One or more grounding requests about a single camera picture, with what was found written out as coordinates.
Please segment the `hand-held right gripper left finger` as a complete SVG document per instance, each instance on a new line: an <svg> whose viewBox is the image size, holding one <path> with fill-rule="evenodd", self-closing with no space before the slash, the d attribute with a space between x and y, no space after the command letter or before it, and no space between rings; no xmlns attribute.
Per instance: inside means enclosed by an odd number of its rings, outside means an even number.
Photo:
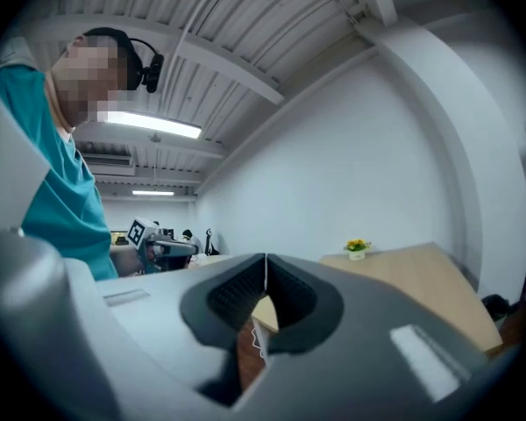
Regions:
<svg viewBox="0 0 526 421"><path fill-rule="evenodd" d="M38 391L82 420L263 420L267 398L241 389L237 332L201 343L181 298L260 254L201 272L96 282L47 243L0 231L0 340Z"/></svg>

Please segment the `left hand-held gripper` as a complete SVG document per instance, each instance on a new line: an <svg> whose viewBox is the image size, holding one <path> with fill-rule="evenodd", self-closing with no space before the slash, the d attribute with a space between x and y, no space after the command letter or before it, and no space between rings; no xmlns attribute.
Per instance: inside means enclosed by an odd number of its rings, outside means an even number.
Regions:
<svg viewBox="0 0 526 421"><path fill-rule="evenodd" d="M137 250L141 274L157 274L188 267L191 256L199 254L197 245L174 239L174 231L145 218L135 218L126 239Z"/></svg>

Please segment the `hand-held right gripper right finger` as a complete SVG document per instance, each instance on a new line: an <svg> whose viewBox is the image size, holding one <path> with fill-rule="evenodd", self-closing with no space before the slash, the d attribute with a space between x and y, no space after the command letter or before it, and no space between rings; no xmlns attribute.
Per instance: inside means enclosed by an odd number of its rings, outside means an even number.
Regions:
<svg viewBox="0 0 526 421"><path fill-rule="evenodd" d="M507 358L373 278L271 254L279 331L237 420L475 420Z"/></svg>

